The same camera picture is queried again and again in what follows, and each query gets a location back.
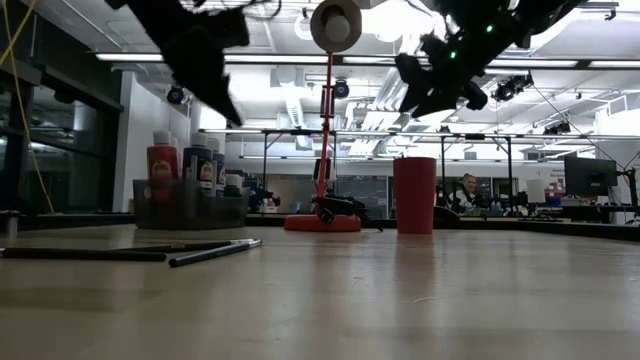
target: red bottle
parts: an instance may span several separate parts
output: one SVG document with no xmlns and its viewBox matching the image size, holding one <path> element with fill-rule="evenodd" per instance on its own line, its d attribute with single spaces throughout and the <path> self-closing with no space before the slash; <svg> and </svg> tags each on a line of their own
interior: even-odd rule
<svg viewBox="0 0 640 360">
<path fill-rule="evenodd" d="M 153 144 L 147 148 L 149 181 L 178 180 L 178 150 L 171 145 L 171 133 L 155 131 Z"/>
</svg>

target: red pole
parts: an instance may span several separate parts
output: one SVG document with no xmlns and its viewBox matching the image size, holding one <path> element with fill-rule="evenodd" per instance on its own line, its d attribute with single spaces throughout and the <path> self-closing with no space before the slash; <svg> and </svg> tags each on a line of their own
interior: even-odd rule
<svg viewBox="0 0 640 360">
<path fill-rule="evenodd" d="M 322 159 L 320 160 L 320 171 L 318 171 L 318 192 L 316 198 L 323 198 L 326 187 L 325 174 L 327 169 L 327 147 L 329 146 L 329 119 L 331 118 L 331 70 L 333 67 L 333 53 L 327 53 L 327 90 L 324 101 L 324 123 L 322 125 Z"/>
</svg>

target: marker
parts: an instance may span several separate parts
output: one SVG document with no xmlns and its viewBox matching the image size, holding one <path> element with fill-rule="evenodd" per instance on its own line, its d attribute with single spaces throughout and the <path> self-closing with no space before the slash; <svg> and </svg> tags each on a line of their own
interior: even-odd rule
<svg viewBox="0 0 640 360">
<path fill-rule="evenodd" d="M 262 240 L 260 240 L 260 239 L 251 239 L 251 240 L 248 240 L 248 241 L 240 241 L 240 242 L 238 242 L 236 244 L 233 244 L 233 245 L 229 245 L 229 246 L 225 246 L 225 247 L 221 247 L 221 248 L 217 248 L 217 249 L 213 249 L 213 250 L 207 250 L 207 251 L 199 252 L 199 253 L 196 253 L 196 254 L 191 254 L 191 255 L 187 255 L 187 256 L 171 259 L 171 260 L 169 260 L 169 266 L 171 266 L 172 268 L 176 268 L 176 267 L 181 267 L 181 266 L 197 263 L 197 262 L 200 262 L 200 261 L 211 260 L 211 259 L 215 259 L 217 257 L 221 257 L 221 256 L 237 253 L 237 252 L 240 252 L 240 251 L 249 250 L 251 248 L 260 246 L 261 244 L 262 244 Z"/>
<path fill-rule="evenodd" d="M 164 253 L 50 248 L 0 248 L 0 257 L 8 259 L 109 261 L 165 261 L 167 259 L 167 255 Z"/>
<path fill-rule="evenodd" d="M 251 240 L 253 239 L 216 241 L 211 243 L 160 245 L 160 246 L 149 246 L 149 247 L 138 247 L 138 248 L 133 247 L 133 248 L 114 249 L 112 251 L 142 251 L 142 252 L 150 252 L 150 253 L 175 254 L 175 253 L 189 252 L 189 251 L 212 250 L 212 249 L 239 244 L 239 243 L 243 243 Z"/>
</svg>

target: computer monitor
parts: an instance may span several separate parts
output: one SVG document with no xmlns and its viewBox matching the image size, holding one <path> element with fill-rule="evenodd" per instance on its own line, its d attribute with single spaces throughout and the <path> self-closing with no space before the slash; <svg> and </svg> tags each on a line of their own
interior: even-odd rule
<svg viewBox="0 0 640 360">
<path fill-rule="evenodd" d="M 612 160 L 565 157 L 566 194 L 608 196 L 609 188 L 618 185 L 616 170 Z"/>
</svg>

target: circular disc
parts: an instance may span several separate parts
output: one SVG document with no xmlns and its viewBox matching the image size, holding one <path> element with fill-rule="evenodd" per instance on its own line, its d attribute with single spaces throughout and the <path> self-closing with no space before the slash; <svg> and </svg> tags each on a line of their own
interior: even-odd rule
<svg viewBox="0 0 640 360">
<path fill-rule="evenodd" d="M 327 23 L 327 9 L 329 12 L 339 8 L 349 21 L 349 32 L 343 41 L 333 41 L 327 36 L 325 26 Z M 360 8 L 353 0 L 325 0 L 313 12 L 311 16 L 311 36 L 313 41 L 324 51 L 338 53 L 351 48 L 362 34 L 362 14 Z"/>
</svg>

